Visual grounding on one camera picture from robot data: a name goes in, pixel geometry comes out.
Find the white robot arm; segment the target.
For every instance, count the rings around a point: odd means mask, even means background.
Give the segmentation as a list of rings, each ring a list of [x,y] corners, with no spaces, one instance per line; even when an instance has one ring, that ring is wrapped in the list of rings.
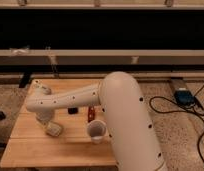
[[[57,109],[85,106],[102,108],[118,171],[168,171],[141,88],[126,72],[59,94],[37,83],[26,101],[26,109],[44,123]]]

